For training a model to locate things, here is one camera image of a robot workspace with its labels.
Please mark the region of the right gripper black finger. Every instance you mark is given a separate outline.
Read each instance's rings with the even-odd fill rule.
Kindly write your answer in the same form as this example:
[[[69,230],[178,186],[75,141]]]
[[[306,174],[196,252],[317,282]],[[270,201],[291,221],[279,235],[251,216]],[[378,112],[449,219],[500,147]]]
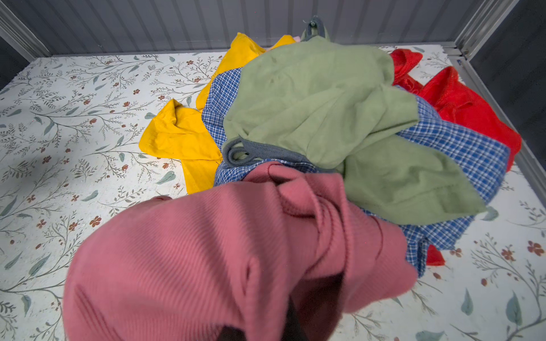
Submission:
[[[294,302],[290,299],[281,341],[306,340],[308,338],[299,322]],[[226,326],[220,332],[217,341],[247,341],[247,338],[242,330]]]

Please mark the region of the dusty pink ribbed cloth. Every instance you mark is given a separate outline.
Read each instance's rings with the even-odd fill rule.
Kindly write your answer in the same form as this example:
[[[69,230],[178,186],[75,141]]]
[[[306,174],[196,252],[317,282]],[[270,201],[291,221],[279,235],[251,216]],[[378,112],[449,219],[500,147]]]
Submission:
[[[334,173],[279,163],[244,180],[155,197],[89,236],[63,295],[69,340],[280,340],[294,308],[309,340],[344,313],[409,291],[401,229],[348,201]]]

